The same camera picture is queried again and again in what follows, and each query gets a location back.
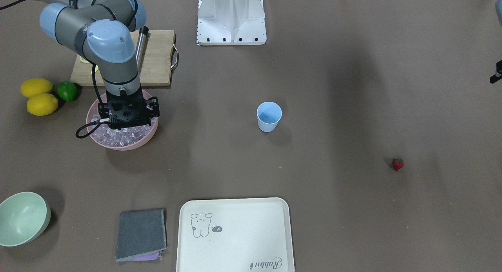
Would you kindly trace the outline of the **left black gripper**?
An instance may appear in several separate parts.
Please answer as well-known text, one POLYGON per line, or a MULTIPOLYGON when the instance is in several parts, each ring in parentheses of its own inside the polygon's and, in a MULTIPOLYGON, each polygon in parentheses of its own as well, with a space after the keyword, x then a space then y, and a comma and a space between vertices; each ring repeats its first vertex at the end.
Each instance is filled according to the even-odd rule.
POLYGON ((495 73, 490 77, 490 83, 495 84, 502 79, 502 60, 495 64, 495 73))

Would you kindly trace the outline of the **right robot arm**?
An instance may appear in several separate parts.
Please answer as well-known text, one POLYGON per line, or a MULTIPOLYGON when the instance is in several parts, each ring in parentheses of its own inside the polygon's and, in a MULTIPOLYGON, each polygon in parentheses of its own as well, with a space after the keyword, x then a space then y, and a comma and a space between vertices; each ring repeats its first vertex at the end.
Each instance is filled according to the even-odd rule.
POLYGON ((131 32, 146 23, 137 0, 38 0, 43 32, 99 67, 106 102, 99 104, 100 123, 111 129, 150 125, 159 116, 156 97, 145 99, 131 32))

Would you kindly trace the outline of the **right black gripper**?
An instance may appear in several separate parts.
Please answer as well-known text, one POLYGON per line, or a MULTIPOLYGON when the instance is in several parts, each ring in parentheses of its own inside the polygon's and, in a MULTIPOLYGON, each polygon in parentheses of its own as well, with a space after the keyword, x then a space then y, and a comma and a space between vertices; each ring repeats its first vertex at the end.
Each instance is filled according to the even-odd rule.
POLYGON ((144 91, 120 96, 107 92, 105 96, 106 102, 99 102, 97 111, 110 129, 152 126, 153 118, 160 116, 158 98, 145 99, 144 91))

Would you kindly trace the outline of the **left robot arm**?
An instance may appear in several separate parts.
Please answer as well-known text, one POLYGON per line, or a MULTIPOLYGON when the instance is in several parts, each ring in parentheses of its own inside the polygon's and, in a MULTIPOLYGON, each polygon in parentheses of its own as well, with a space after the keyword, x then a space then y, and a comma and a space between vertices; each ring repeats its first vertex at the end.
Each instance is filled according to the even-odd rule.
MULTIPOLYGON (((497 0, 495 2, 495 12, 497 15, 497 20, 502 26, 502 0, 497 0)), ((490 77, 490 83, 495 84, 497 81, 502 79, 502 60, 495 64, 495 74, 490 77)))

